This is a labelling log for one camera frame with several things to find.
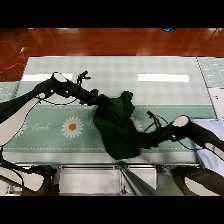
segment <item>yellow flower center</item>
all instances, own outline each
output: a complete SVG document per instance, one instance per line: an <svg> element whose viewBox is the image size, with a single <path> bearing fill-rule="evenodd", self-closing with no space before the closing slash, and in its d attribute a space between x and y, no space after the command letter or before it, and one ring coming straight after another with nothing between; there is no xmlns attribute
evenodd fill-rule
<svg viewBox="0 0 224 224"><path fill-rule="evenodd" d="M76 129L76 124L74 124L74 123L70 124L70 125L69 125L69 129L70 129L71 131L74 131L74 130Z"/></svg>

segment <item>dark green cloth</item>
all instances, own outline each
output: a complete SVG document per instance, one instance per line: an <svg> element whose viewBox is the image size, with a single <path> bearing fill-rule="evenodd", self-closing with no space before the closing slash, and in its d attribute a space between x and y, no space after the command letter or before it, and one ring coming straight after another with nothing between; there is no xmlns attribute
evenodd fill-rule
<svg viewBox="0 0 224 224"><path fill-rule="evenodd" d="M138 131L130 119L135 107L133 93L124 91L118 98L100 95L93 118L102 135L107 153L115 160L128 159L140 154Z"/></svg>

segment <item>white rectangle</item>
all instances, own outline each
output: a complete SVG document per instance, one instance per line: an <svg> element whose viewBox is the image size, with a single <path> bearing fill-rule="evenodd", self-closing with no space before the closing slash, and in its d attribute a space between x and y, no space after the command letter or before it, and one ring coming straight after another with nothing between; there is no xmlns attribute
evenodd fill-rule
<svg viewBox="0 0 224 224"><path fill-rule="evenodd" d="M72 81L73 74L62 74L66 79ZM50 79L52 74L35 74L35 75L23 75L22 81L45 81Z"/></svg>
<svg viewBox="0 0 224 224"><path fill-rule="evenodd" d="M188 75L138 74L139 82L189 82Z"/></svg>

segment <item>white cloth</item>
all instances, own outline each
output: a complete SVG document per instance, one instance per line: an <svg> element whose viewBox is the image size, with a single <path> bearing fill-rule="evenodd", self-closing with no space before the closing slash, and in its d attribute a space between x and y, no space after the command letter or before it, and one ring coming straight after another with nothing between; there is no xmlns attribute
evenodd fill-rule
<svg viewBox="0 0 224 224"><path fill-rule="evenodd" d="M212 131L221 140L224 140L224 122L218 119L194 119L194 123ZM201 165L210 169L224 177L224 161L221 160L216 154L207 149L196 151Z"/></svg>

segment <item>reddish brown floor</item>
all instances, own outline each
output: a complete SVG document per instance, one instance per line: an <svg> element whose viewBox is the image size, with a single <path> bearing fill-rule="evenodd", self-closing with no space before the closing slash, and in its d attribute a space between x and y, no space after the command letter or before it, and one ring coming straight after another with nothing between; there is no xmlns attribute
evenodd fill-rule
<svg viewBox="0 0 224 224"><path fill-rule="evenodd" d="M30 56L162 55L224 57L220 28L0 28L0 81L19 80Z"/></svg>

